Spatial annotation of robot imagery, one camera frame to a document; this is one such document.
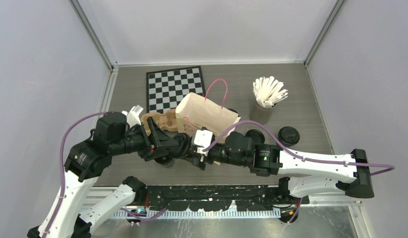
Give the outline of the pink paper bag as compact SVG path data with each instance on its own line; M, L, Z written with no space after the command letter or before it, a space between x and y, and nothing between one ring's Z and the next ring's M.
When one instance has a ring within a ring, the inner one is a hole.
M225 89L221 105L197 93L187 94L175 109L177 131L192 135L198 129L205 127L220 136L228 127L239 122L238 113L224 106L228 88Z

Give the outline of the stack of black lids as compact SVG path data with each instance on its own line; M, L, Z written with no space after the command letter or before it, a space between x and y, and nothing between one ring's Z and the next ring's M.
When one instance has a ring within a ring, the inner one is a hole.
M264 144L265 136L263 133L257 129L250 129L245 134L246 137L249 137L253 140L254 144Z

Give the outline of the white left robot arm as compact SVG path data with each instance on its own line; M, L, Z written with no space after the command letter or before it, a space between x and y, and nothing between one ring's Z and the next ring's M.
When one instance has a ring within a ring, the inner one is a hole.
M130 125L121 112L99 113L90 137L74 146L61 161L61 186L46 219L28 231L30 238L89 238L111 215L132 203L141 205L146 198L145 184L135 177L126 178L117 190L92 208L82 204L103 171L115 156L133 152L145 161L167 156L179 142L165 134L150 119L150 134L142 125Z

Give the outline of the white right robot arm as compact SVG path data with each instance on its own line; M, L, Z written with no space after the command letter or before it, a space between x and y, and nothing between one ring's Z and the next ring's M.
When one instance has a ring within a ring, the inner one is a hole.
M182 143L185 159L190 159L201 170L206 164L221 163L247 167L261 177L280 175L277 198L290 203L306 195L344 191L353 198L373 198L371 172L366 152L354 149L349 154L325 155L282 149L278 145L265 143L258 130L246 134L230 133L223 144L216 143L208 151L213 133L197 130Z

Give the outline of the brown cardboard cup carrier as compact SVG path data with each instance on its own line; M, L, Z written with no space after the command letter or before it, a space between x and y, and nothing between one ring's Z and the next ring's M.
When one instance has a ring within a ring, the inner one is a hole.
M147 135L150 135L150 129L147 123L148 118L153 118L153 120L156 122L156 124L161 128L162 130L166 130L169 132L177 132L178 127L177 127L177 120L176 120L176 109L170 109L167 112L161 114L158 112L153 112L153 113L146 113L144 114L141 118L140 121L144 125L145 132Z

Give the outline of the black white chessboard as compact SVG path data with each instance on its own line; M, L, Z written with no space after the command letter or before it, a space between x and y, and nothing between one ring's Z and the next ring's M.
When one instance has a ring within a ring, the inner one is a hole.
M146 73L148 113L165 113L174 109L189 93L206 93L200 66L166 69Z

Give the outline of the cup of white paper straws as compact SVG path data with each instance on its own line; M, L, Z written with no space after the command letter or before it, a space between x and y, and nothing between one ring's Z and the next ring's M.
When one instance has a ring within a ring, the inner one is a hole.
M288 97L284 82L274 76L259 77L253 82L254 102L251 105L249 119L260 124L270 121L275 106Z

